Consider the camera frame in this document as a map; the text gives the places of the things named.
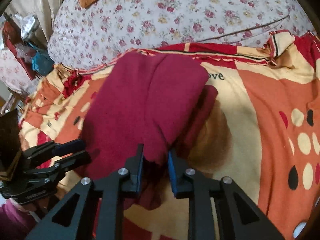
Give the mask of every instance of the blue gripper pad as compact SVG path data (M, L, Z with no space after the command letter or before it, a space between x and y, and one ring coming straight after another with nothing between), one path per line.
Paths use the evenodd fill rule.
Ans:
M176 176L176 171L174 169L171 151L169 151L169 154L168 154L168 170L169 170L171 189L172 189L174 196L176 197L176 194L178 191L178 189L177 189L177 176Z

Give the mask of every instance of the beige curtain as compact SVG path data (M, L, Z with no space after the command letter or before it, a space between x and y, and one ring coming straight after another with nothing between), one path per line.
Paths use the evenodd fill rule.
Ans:
M39 41L47 46L56 14L63 0L12 0L7 7L8 14L16 13L23 17L33 14L36 15L40 22L40 28L36 32Z

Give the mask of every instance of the white floral fabric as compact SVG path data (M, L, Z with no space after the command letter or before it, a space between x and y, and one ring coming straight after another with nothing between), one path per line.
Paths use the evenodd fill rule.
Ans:
M296 35L314 30L296 0L99 0L88 9L79 0L65 0L48 51L57 63L90 69L131 47L182 42L256 47L278 29Z
M26 71L9 49L0 50L0 80L22 95L26 94L31 84Z

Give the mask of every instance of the colorful patterned blanket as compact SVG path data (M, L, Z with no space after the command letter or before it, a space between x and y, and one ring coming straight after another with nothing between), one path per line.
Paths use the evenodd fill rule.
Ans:
M319 197L319 47L311 33L297 37L281 31L270 33L263 48L185 43L129 50L146 57L188 55L208 71L207 84L218 97L189 164L214 179L231 176L286 239L308 220ZM116 61L90 73L55 66L27 104L23 148L77 138ZM72 172L61 183L68 190L78 179ZM188 201L175 200L167 180L159 188L159 208L133 205L125 211L124 236L131 230L125 239L135 239L132 231L145 240L187 239Z

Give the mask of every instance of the maroon cloth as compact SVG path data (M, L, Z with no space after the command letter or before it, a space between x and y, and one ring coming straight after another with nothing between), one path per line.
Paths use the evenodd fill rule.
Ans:
M28 212L18 210L9 200L0 207L1 240L23 240L35 225Z
M139 204L158 207L155 184L165 170L168 150L178 137L179 148L190 149L213 107L218 92L205 86L207 80L207 71L187 56L123 56L85 117L81 138L92 162L77 172L91 179L106 177L144 143L149 163Z

